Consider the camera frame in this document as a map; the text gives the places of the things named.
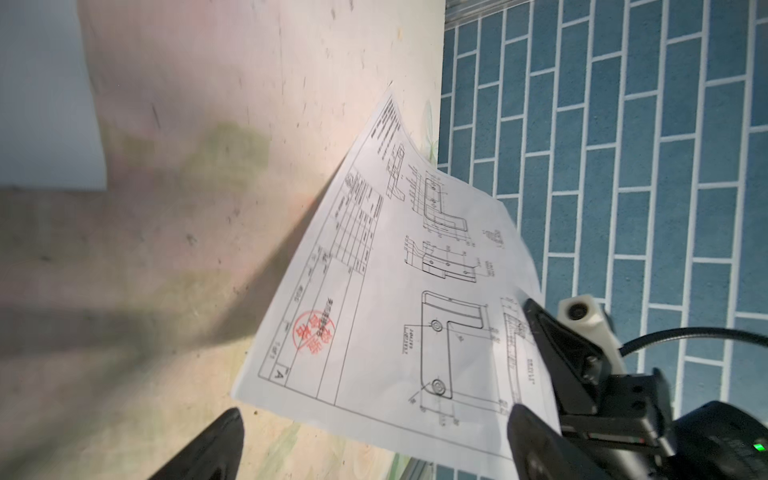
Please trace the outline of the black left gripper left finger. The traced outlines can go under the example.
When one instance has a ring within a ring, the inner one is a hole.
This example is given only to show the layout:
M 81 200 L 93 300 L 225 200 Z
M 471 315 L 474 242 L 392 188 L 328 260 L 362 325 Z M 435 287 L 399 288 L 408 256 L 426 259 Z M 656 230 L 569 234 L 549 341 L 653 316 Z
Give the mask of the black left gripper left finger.
M 244 438 L 242 415 L 237 407 L 232 407 L 224 411 L 150 479 L 236 479 Z

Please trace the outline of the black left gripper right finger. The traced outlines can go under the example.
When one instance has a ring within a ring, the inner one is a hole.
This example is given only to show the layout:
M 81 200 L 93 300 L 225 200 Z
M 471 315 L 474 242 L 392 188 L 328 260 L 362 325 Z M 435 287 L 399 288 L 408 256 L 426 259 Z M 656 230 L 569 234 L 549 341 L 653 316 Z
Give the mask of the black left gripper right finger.
M 580 480 L 609 476 L 523 404 L 511 411 L 507 436 L 520 479 Z

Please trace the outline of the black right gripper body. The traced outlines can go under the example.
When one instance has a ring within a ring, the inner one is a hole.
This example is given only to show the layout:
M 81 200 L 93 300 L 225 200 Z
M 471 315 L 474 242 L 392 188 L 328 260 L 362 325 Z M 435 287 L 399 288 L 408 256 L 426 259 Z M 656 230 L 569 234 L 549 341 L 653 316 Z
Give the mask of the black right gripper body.
M 767 428 L 744 411 L 710 401 L 675 418 L 659 370 L 610 376 L 582 409 L 558 402 L 563 436 L 612 479 L 764 479 Z

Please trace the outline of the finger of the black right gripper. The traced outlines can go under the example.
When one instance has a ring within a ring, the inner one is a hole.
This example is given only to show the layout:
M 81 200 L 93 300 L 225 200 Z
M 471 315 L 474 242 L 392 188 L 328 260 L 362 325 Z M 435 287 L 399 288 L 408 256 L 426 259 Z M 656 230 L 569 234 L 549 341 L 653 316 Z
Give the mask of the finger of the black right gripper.
M 603 351 L 552 317 L 534 299 L 523 312 L 562 414 L 596 415 L 603 395 Z

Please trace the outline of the technical drawing sheet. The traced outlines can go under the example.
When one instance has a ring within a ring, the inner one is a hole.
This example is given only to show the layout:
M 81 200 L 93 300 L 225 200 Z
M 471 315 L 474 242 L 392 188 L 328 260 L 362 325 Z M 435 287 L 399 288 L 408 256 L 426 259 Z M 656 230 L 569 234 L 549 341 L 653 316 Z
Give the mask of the technical drawing sheet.
M 424 159 L 387 94 L 309 223 L 232 394 L 514 479 L 514 406 L 559 424 L 529 299 L 542 299 L 539 275 L 505 205 Z
M 76 191 L 107 187 L 74 1 L 1 4 L 1 184 Z

